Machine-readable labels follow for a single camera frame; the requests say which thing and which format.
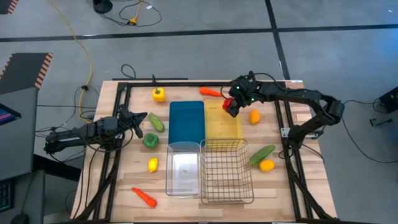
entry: green cucumber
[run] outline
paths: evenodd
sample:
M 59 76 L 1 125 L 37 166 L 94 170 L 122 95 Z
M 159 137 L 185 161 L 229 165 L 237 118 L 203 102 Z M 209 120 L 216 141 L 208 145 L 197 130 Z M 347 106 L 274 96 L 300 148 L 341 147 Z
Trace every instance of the green cucumber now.
M 155 127 L 156 131 L 164 132 L 164 125 L 156 115 L 154 115 L 153 113 L 150 113 L 149 121 Z
M 250 157 L 249 159 L 250 165 L 253 166 L 258 164 L 263 160 L 263 158 L 267 157 L 274 149 L 275 149 L 274 145 L 269 145 L 258 150 L 256 153 L 254 153 L 253 156 Z

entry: blue cutting board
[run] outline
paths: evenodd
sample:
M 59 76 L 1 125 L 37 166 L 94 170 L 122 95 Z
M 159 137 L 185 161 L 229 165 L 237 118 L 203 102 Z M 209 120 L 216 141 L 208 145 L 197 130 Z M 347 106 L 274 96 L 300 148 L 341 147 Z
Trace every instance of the blue cutting board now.
M 205 105 L 202 101 L 170 103 L 169 144 L 191 141 L 200 144 L 205 138 Z

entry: lemon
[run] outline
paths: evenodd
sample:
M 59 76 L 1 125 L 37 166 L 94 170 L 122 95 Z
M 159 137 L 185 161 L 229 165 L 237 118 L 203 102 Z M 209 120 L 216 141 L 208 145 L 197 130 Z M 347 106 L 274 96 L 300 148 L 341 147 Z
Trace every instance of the lemon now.
M 158 160 L 156 157 L 149 159 L 148 161 L 148 170 L 149 172 L 154 172 L 157 169 Z
M 270 159 L 264 159 L 263 161 L 260 162 L 259 167 L 261 171 L 267 172 L 275 168 L 275 163 Z

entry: clear plastic container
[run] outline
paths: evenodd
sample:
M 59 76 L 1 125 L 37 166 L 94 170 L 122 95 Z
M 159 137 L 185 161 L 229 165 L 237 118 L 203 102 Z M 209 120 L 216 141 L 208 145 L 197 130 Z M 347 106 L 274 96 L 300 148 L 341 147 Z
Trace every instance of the clear plastic container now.
M 175 142 L 167 148 L 166 194 L 200 194 L 200 146 L 195 142 Z

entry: hazard stripe tape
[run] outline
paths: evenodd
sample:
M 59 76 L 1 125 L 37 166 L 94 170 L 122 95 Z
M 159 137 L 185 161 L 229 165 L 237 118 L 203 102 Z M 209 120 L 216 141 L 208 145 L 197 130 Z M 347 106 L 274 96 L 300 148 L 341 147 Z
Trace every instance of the hazard stripe tape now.
M 40 89 L 42 87 L 45 74 L 47 73 L 47 70 L 49 69 L 49 66 L 50 66 L 50 63 L 51 63 L 51 60 L 52 60 L 53 56 L 54 56 L 53 53 L 48 53 L 45 56 L 42 68 L 40 69 L 39 74 L 37 75 L 37 78 L 36 78 L 35 86 L 38 89 Z
M 18 0 L 12 0 L 10 5 L 8 6 L 7 14 L 12 14 L 17 7 Z
M 6 62 L 6 66 L 4 66 L 4 69 L 1 71 L 1 73 L 0 73 L 0 79 L 1 79 L 2 75 L 4 74 L 4 72 L 6 71 L 6 68 L 7 68 L 8 64 L 10 63 L 11 58 L 12 58 L 13 55 L 14 55 L 14 54 L 11 54 L 11 56 L 10 56 L 9 59 L 8 59 L 8 61 Z

